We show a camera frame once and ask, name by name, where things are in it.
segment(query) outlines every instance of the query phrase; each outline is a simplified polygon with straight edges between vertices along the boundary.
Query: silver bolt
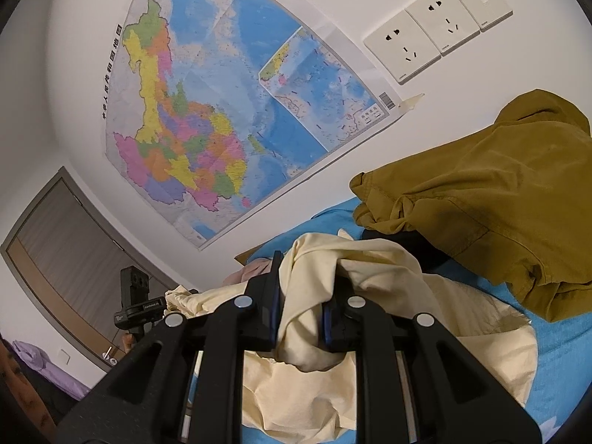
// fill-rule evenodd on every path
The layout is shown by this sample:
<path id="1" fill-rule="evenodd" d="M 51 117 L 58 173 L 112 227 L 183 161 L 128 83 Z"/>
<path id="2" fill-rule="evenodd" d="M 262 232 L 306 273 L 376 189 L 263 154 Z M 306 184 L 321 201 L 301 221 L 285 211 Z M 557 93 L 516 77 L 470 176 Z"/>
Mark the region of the silver bolt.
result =
<path id="1" fill-rule="evenodd" d="M 415 317 L 415 320 L 417 320 L 417 323 L 422 327 L 431 327 L 434 325 L 434 322 L 436 322 L 430 314 L 419 314 Z"/>
<path id="2" fill-rule="evenodd" d="M 245 309 L 247 307 L 250 307 L 251 304 L 253 304 L 253 299 L 251 299 L 248 295 L 239 295 L 235 299 L 235 305 L 239 309 Z"/>
<path id="3" fill-rule="evenodd" d="M 353 297 L 347 299 L 347 305 L 349 305 L 349 307 L 353 307 L 354 309 L 359 309 L 366 305 L 366 301 L 363 297 L 354 295 Z"/>
<path id="4" fill-rule="evenodd" d="M 183 315 L 169 314 L 165 317 L 165 324 L 169 327 L 179 327 L 183 323 Z"/>

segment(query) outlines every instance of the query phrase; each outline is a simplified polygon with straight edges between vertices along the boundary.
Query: yellow fabric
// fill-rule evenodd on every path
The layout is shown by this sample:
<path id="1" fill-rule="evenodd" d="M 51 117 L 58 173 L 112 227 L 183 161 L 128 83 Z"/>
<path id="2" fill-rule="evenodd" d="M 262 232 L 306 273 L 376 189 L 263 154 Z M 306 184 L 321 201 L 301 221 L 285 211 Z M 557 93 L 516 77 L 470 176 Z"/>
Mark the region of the yellow fabric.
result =
<path id="1" fill-rule="evenodd" d="M 245 352 L 245 425 L 286 443 L 326 442 L 355 427 L 354 354 L 316 347 L 320 304 L 333 293 L 336 271 L 389 313 L 432 313 L 525 404 L 537 368 L 537 341 L 525 316 L 479 290 L 423 275 L 416 259 L 396 243 L 305 234 L 279 270 L 285 303 L 275 359 Z M 188 317 L 202 315 L 243 293 L 245 286 L 198 295 L 178 287 L 167 292 L 168 308 Z"/>
<path id="2" fill-rule="evenodd" d="M 416 229 L 555 322 L 592 310 L 592 139 L 586 117 L 543 90 L 495 124 L 350 182 L 356 223 Z"/>

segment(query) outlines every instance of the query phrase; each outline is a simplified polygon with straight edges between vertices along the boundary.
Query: beige shirt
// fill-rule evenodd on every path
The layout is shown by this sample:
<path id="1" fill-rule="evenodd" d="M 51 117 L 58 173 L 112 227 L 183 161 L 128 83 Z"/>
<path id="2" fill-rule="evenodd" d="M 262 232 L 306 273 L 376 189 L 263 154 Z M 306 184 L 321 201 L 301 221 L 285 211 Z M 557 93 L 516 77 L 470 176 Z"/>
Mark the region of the beige shirt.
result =
<path id="1" fill-rule="evenodd" d="M 274 359 L 245 352 L 243 424 L 282 442 L 311 444 L 355 428 L 354 354 L 317 347 L 321 303 L 332 296 L 335 272 L 390 314 L 434 315 L 525 405 L 538 356 L 525 316 L 480 290 L 422 274 L 416 259 L 396 243 L 305 234 L 279 270 L 285 302 Z M 245 287 L 239 283 L 196 295 L 178 287 L 166 299 L 169 311 L 194 317 L 213 312 Z"/>

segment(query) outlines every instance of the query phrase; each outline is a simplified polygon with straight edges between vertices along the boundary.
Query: pink cloth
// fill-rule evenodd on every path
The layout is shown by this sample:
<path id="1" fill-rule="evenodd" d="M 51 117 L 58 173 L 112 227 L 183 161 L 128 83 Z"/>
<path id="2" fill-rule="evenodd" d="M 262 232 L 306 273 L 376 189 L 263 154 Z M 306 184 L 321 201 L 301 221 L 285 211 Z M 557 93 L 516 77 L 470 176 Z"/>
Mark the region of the pink cloth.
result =
<path id="1" fill-rule="evenodd" d="M 261 275 L 262 273 L 269 272 L 271 269 L 270 259 L 254 259 L 253 262 L 249 262 L 238 272 L 231 273 L 224 279 L 222 284 L 234 285 L 235 283 L 241 283 L 248 281 L 251 277 Z"/>

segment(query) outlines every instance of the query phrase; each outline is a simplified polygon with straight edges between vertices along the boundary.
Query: map of china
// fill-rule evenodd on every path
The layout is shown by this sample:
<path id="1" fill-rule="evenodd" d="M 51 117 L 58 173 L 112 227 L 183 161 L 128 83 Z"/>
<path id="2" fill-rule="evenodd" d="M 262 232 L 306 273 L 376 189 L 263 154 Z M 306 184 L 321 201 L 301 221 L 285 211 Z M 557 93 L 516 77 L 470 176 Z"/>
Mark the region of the map of china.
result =
<path id="1" fill-rule="evenodd" d="M 182 82 L 168 88 L 169 43 L 161 6 L 148 0 L 146 13 L 122 36 L 129 66 L 140 76 L 143 125 L 133 137 L 114 133 L 115 143 L 128 177 L 153 200 L 173 204 L 189 193 L 198 205 L 215 212 L 220 198 L 241 197 L 245 151 L 223 112 L 188 101 Z M 245 209 L 252 205 L 247 197 L 241 202 Z"/>

